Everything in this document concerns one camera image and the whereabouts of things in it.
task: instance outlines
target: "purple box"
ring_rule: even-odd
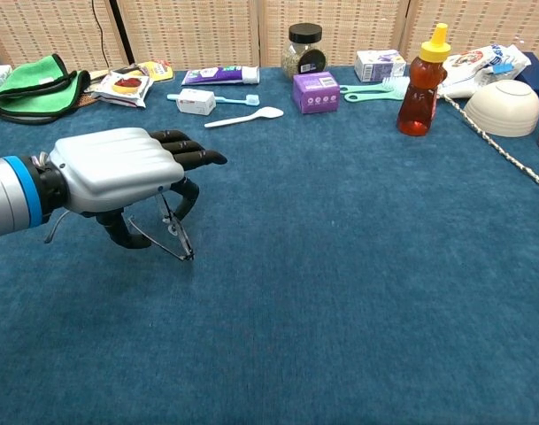
[[[340,86],[330,73],[304,73],[293,77],[293,100],[301,113],[338,109]]]

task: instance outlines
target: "rope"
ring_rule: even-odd
[[[479,128],[473,121],[470,119],[470,117],[467,116],[466,112],[460,108],[460,105],[454,102],[452,99],[450,99],[447,95],[443,95],[443,98],[446,102],[451,104],[454,109],[456,109],[460,115],[464,117],[464,119],[467,121],[467,123],[476,131],[480,137],[485,140],[489,146],[494,148],[497,152],[499,152],[505,159],[507,159],[509,162],[511,162],[513,165],[515,165],[519,170],[521,170],[523,173],[527,174],[533,181],[535,181],[536,184],[539,185],[539,175],[535,173],[531,168],[528,166],[523,165],[520,161],[518,161],[516,158],[514,158],[512,155],[510,155],[505,149],[503,149],[499,144],[497,144],[491,137],[487,135],[485,131],[483,131],[481,128]]]

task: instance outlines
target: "snack package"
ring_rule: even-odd
[[[174,78],[174,71],[166,60],[150,60],[137,64],[154,81],[166,81]]]
[[[438,96],[469,98],[492,82],[513,80],[529,65],[530,59],[515,45],[492,44],[449,56],[443,63],[448,76],[438,86]]]
[[[153,80],[146,75],[135,76],[110,71],[91,96],[111,104],[144,108],[143,99],[152,84]]]

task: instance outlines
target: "green towel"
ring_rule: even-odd
[[[0,119],[47,124],[75,111],[89,84],[88,71],[68,73],[57,54],[18,66],[0,87]]]

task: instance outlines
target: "wicker screen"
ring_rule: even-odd
[[[254,0],[119,0],[135,61],[165,59],[174,69],[256,66]]]
[[[127,63],[118,29],[104,0],[94,8],[110,66]],[[0,59],[18,66],[57,53],[67,70],[105,69],[100,29],[90,0],[0,0]]]
[[[259,0],[261,65],[278,66],[289,26],[322,26],[321,48],[330,65],[353,65],[357,50],[396,49],[407,0]]]
[[[402,53],[415,57],[436,22],[448,24],[451,54],[492,43],[539,57],[539,0],[411,0]]]

